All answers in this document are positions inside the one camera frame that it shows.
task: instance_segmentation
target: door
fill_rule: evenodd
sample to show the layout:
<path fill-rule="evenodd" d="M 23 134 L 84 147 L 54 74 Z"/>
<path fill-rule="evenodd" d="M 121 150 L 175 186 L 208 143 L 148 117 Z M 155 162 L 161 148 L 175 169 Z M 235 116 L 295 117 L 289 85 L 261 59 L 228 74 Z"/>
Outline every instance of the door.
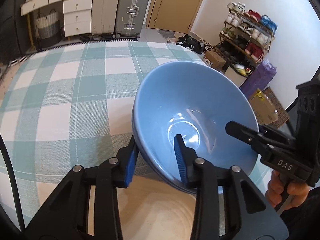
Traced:
<path fill-rule="evenodd" d="M 149 28 L 187 33 L 201 0 L 155 0 Z"/>

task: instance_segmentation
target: green shoe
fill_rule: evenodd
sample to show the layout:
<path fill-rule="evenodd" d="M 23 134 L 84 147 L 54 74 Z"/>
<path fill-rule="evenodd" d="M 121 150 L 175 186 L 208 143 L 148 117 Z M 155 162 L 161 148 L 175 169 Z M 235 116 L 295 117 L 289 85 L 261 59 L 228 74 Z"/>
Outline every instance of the green shoe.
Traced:
<path fill-rule="evenodd" d="M 222 34 L 222 35 L 224 36 L 224 35 L 226 35 L 229 31 L 230 31 L 230 29 L 228 29 L 228 28 L 223 28 L 222 31 L 220 32 L 220 34 Z"/>
<path fill-rule="evenodd" d="M 234 31 L 231 31 L 231 30 L 229 30 L 228 33 L 225 36 L 226 36 L 226 38 L 231 39 L 231 40 L 237 38 L 236 33 Z"/>

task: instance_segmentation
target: bowl rim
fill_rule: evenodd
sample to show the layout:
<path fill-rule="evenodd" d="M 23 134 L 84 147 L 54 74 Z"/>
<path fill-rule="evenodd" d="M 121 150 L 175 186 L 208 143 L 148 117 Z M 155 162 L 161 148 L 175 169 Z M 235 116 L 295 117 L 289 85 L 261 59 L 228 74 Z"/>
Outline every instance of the bowl rim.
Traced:
<path fill-rule="evenodd" d="M 247 104 L 248 106 L 250 107 L 252 113 L 253 113 L 253 117 L 255 119 L 255 123 L 256 123 L 256 126 L 253 128 L 254 130 L 256 130 L 257 132 L 259 132 L 259 126 L 258 126 L 258 122 L 257 122 L 257 118 L 254 114 L 254 111 L 249 103 L 249 101 L 247 100 L 247 98 L 245 97 L 245 95 L 241 92 L 241 90 L 230 80 L 228 79 L 225 75 L 223 75 L 222 73 L 220 73 L 219 71 L 213 69 L 213 68 L 210 68 L 206 65 L 202 65 L 202 64 L 199 64 L 197 62 L 192 62 L 192 61 L 171 61 L 171 62 L 166 62 L 166 63 L 163 63 L 157 67 L 155 67 L 153 70 L 151 70 L 146 76 L 145 78 L 142 80 L 142 82 L 140 83 L 139 87 L 138 87 L 138 90 L 136 92 L 136 96 L 135 96 L 135 100 L 134 100 L 134 103 L 133 103 L 133 119 L 135 120 L 134 121 L 134 126 L 135 126 L 135 132 L 137 133 L 137 136 L 139 138 L 139 143 L 141 144 L 141 147 L 142 147 L 142 150 L 144 151 L 145 155 L 147 155 L 149 161 L 152 163 L 152 165 L 157 168 L 158 172 L 163 176 L 165 177 L 167 180 L 170 180 L 172 183 L 174 183 L 172 181 L 172 175 L 165 171 L 163 167 L 161 167 L 159 165 L 159 163 L 157 161 L 155 161 L 154 158 L 150 158 L 149 156 L 149 152 L 151 152 L 151 150 L 146 146 L 146 143 L 144 140 L 141 140 L 141 126 L 140 126 L 140 122 L 138 121 L 138 109 L 139 109 L 139 101 L 140 101 L 140 97 L 141 97 L 141 90 L 143 89 L 143 87 L 145 86 L 146 82 L 148 82 L 148 80 L 150 79 L 151 76 L 154 75 L 154 73 L 158 72 L 159 70 L 162 70 L 163 68 L 167 68 L 168 65 L 170 65 L 170 67 L 172 67 L 172 64 L 182 64 L 182 63 L 188 63 L 188 64 L 193 64 L 194 67 L 201 67 L 201 68 L 207 68 L 207 69 L 210 69 L 210 71 L 213 71 L 213 72 L 216 72 L 218 73 L 219 75 L 221 75 L 223 78 L 227 79 L 232 85 L 234 85 L 234 87 L 240 92 L 240 94 L 243 96 L 243 98 L 247 101 Z M 247 174 L 248 176 L 250 175 L 250 173 L 252 172 L 253 168 L 255 167 L 255 164 L 252 166 L 250 172 Z"/>

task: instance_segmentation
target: silver bolt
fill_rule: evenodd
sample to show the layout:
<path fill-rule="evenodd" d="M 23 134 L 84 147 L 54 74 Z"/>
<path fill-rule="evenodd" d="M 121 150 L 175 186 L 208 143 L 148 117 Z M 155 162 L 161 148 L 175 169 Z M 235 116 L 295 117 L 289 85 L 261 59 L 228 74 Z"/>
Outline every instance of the silver bolt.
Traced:
<path fill-rule="evenodd" d="M 232 171 L 237 172 L 237 173 L 241 171 L 241 168 L 237 165 L 232 166 L 231 169 L 232 169 Z"/>
<path fill-rule="evenodd" d="M 73 170 L 74 172 L 81 171 L 81 169 L 82 169 L 81 165 L 75 165 L 75 166 L 73 166 L 73 168 L 72 168 L 72 170 Z"/>
<path fill-rule="evenodd" d="M 116 157 L 110 158 L 109 159 L 109 163 L 111 164 L 117 164 L 118 163 L 118 159 Z"/>
<path fill-rule="evenodd" d="M 196 158 L 196 163 L 197 164 L 204 164 L 204 159 L 203 158 Z"/>

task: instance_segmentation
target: purple bag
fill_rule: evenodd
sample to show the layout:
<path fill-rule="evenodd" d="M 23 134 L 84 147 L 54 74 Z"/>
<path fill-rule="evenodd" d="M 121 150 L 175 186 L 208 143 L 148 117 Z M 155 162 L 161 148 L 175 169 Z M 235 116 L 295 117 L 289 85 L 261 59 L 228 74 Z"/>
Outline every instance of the purple bag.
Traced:
<path fill-rule="evenodd" d="M 258 88 L 263 90 L 276 75 L 277 70 L 269 60 L 263 60 L 255 71 L 241 85 L 240 90 L 249 98 Z"/>

